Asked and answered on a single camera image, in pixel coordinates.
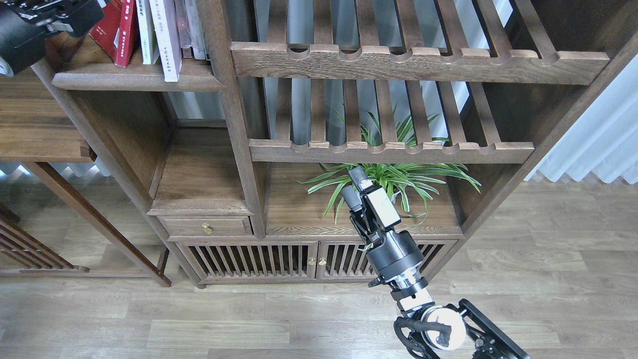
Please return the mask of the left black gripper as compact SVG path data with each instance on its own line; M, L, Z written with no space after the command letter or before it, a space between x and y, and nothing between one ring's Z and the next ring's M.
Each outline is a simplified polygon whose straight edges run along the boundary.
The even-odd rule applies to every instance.
M45 40L60 32L86 35L103 20L104 0L3 0L0 70L15 76L45 56Z

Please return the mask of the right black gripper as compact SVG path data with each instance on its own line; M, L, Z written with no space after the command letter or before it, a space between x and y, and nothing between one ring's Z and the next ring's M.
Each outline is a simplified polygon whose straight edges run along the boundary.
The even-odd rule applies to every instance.
M423 288L425 278L418 268L424 255L407 230L394 230L401 218L387 193L382 188L373 188L363 167L353 167L348 174L352 185L345 186L341 195L350 209L349 218L364 241L367 260L377 275L368 286Z

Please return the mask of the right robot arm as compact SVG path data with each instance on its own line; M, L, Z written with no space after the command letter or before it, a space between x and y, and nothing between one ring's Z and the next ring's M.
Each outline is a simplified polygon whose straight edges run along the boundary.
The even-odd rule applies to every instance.
M385 190L360 167L348 171L352 180L341 190L349 218L365 243L365 255L377 277L369 287L386 284L401 311L393 324L396 336L412 357L436 359L438 352L458 349L469 337L475 359L526 359L528 354L469 300L437 305L419 267L425 257L406 230L395 231L401 218Z

